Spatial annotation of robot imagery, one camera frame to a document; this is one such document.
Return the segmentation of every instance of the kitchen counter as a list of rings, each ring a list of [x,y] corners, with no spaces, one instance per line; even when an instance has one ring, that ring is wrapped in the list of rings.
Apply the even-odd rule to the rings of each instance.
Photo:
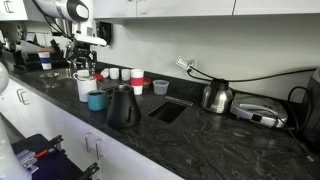
[[[168,95],[194,103],[172,123],[147,115],[166,99],[152,88],[144,89],[136,96],[140,124],[114,130],[106,125],[107,110],[92,112],[79,101],[76,81],[44,89],[42,82],[20,72],[10,71],[10,78],[185,179],[320,179],[319,156],[309,162],[287,131],[255,125],[230,113],[210,113],[201,108],[199,99],[179,93],[199,91],[201,84],[170,79]],[[104,88],[118,83],[107,79]]]

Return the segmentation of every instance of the silver kettle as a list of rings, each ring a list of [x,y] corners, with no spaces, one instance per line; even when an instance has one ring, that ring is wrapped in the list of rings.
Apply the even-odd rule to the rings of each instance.
[[[201,106],[214,113],[224,113],[233,99],[229,82],[223,79],[213,79],[203,90]]]

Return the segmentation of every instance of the upper cabinet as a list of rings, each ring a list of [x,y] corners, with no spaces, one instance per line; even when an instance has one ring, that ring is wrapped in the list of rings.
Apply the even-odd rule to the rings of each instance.
[[[136,17],[136,0],[93,0],[94,18]]]
[[[0,21],[44,21],[32,0],[0,1]]]
[[[320,13],[319,0],[237,0],[234,15]]]
[[[137,17],[232,15],[234,0],[137,0]]]

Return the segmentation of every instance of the black kettle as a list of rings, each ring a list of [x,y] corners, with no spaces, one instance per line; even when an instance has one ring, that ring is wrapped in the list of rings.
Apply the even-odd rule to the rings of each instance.
[[[223,79],[213,79],[203,90],[201,106],[214,113],[225,113],[233,99],[229,82]]]
[[[115,129],[129,128],[139,123],[141,112],[133,93],[133,87],[118,85],[113,88],[107,114],[107,124]]]

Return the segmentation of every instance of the blue mug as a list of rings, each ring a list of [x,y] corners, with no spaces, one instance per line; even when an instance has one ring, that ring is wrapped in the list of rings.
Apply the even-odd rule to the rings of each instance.
[[[107,92],[103,90],[93,90],[88,92],[88,108],[91,111],[100,111],[106,108]]]

